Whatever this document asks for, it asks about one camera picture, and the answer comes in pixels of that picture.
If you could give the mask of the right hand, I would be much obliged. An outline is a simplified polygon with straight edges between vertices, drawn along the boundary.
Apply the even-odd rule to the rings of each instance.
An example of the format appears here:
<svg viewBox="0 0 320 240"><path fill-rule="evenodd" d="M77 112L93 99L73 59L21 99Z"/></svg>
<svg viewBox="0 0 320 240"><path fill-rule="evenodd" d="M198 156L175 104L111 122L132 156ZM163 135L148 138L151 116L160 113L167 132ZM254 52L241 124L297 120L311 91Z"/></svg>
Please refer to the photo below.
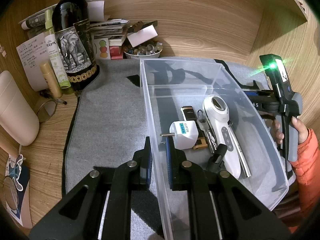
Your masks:
<svg viewBox="0 0 320 240"><path fill-rule="evenodd" d="M274 120L272 122L272 128L274 129L274 139L276 143L278 145L282 144L286 136L283 133L285 131L285 128L283 128L281 126L281 123L277 120ZM304 143L309 136L309 130L299 118L292 117L291 122L289 124L289 135L292 131L297 132L298 144Z"/></svg>

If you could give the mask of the orange sleeve forearm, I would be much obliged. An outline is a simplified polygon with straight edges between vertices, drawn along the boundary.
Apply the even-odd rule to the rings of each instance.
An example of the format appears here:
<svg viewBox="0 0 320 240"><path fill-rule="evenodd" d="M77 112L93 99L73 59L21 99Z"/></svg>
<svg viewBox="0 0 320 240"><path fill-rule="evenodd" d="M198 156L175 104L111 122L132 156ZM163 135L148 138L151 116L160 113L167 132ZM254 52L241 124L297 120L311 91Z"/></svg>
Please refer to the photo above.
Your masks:
<svg viewBox="0 0 320 240"><path fill-rule="evenodd" d="M298 159L292 162L300 199L300 210L306 217L319 200L319 148L318 139L308 129L306 141L298 145Z"/></svg>

